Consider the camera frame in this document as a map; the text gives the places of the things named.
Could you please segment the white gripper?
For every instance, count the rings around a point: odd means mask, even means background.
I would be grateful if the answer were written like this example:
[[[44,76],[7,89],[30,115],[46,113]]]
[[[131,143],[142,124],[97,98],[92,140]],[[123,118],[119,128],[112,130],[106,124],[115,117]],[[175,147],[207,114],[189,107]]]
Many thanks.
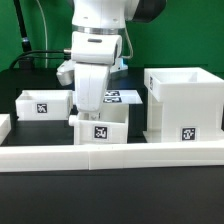
[[[79,112],[98,113],[108,84],[109,67],[97,64],[75,64],[76,106]]]

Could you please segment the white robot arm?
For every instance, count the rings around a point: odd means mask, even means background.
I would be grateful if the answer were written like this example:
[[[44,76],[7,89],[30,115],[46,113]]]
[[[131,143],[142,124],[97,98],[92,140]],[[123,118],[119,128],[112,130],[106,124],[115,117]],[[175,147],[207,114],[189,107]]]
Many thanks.
[[[101,110],[109,74],[126,58],[122,39],[126,23],[148,23],[167,0],[73,0],[71,58],[57,69],[61,84],[75,84],[76,106],[82,113]]]

